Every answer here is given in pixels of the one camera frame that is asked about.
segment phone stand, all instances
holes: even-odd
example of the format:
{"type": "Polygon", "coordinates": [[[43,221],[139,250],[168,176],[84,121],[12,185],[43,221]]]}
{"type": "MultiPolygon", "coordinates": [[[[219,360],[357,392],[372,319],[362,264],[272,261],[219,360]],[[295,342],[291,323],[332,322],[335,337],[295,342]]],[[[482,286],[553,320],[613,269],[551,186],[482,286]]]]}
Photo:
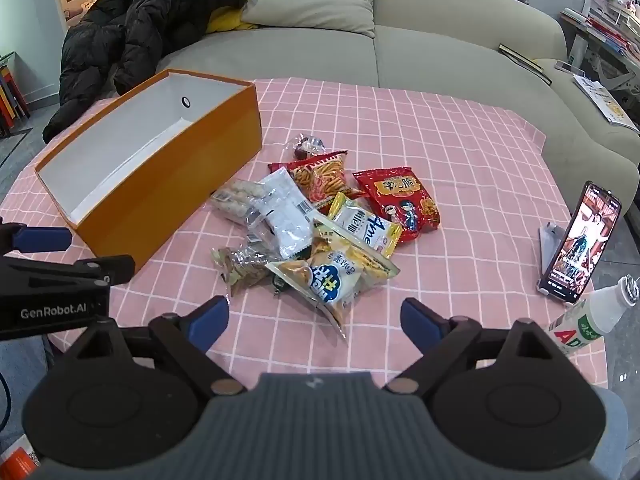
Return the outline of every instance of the phone stand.
{"type": "MultiPolygon", "coordinates": [[[[549,265],[551,265],[554,256],[556,256],[558,246],[562,243],[562,240],[564,240],[564,228],[549,222],[538,229],[538,232],[540,233],[540,277],[542,277],[549,265]]],[[[536,283],[536,288],[540,294],[549,296],[548,290],[540,288],[540,280],[536,283]]],[[[561,301],[566,306],[573,306],[573,303],[562,301],[555,296],[551,297],[561,301]]]]}

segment white snack package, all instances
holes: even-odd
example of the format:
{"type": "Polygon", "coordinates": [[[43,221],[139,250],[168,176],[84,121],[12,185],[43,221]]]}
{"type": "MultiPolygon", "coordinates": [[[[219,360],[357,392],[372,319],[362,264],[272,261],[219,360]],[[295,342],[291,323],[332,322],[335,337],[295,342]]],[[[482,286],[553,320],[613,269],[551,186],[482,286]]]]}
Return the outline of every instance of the white snack package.
{"type": "Polygon", "coordinates": [[[260,222],[249,226],[250,235],[275,246],[280,256],[289,260],[311,245],[313,227],[310,213],[313,207],[286,168],[267,175],[260,183],[272,191],[257,200],[255,206],[270,225],[275,240],[268,239],[269,234],[264,232],[264,225],[260,222]]]}

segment ad calcium milk bottle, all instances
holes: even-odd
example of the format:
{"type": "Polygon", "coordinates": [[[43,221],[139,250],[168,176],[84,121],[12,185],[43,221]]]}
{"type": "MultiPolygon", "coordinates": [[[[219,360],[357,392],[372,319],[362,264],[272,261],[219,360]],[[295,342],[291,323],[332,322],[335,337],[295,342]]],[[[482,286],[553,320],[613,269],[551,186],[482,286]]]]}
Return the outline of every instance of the ad calcium milk bottle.
{"type": "Polygon", "coordinates": [[[594,290],[551,323],[547,333],[569,355],[611,332],[625,311],[636,304],[640,291],[633,277],[594,290]]]}

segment pink checkered tablecloth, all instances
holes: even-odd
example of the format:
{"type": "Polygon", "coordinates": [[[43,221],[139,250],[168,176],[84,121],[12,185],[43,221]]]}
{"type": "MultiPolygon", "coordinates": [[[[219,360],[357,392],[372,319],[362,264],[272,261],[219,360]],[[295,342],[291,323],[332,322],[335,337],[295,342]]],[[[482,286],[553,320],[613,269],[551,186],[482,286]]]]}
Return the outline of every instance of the pink checkered tablecloth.
{"type": "MultiPolygon", "coordinates": [[[[318,370],[370,370],[383,384],[419,357],[399,327],[408,296],[444,317],[466,315],[492,328],[519,317],[545,324],[562,314],[560,304],[535,291],[537,229],[547,221],[566,224],[568,212],[542,160],[545,136],[532,124],[508,110],[434,94],[294,78],[255,83],[264,147],[238,177],[262,178],[268,162],[286,160],[288,140],[313,134],[331,149],[349,150],[351,170],[411,166],[434,197],[442,225],[398,247],[392,260],[400,275],[358,299],[346,343],[294,293],[275,298],[265,284],[232,300],[229,327],[209,351],[215,362],[248,386],[265,371],[318,370]]],[[[96,103],[79,123],[108,102],[96,103]]],[[[5,221],[65,225],[34,165],[76,126],[19,175],[0,206],[5,221]]],[[[111,289],[110,315],[121,326],[136,326],[163,312],[186,314],[224,294],[210,249],[241,241],[241,228],[203,206],[129,284],[111,289]]],[[[91,255],[74,235],[65,253],[36,257],[71,263],[91,255]]],[[[78,335],[51,338],[67,348],[78,335]]],[[[572,360],[587,380],[606,386],[602,339],[572,360]]]]}

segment phone screen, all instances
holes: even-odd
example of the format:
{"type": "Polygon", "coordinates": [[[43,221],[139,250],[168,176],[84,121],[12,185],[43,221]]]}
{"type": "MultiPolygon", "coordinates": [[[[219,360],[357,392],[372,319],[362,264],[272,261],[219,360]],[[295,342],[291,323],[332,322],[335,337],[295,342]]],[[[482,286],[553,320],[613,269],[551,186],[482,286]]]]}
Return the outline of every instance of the phone screen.
{"type": "Polygon", "coordinates": [[[618,216],[618,199],[593,182],[587,182],[541,286],[558,298],[575,303],[589,283],[618,216]]]}

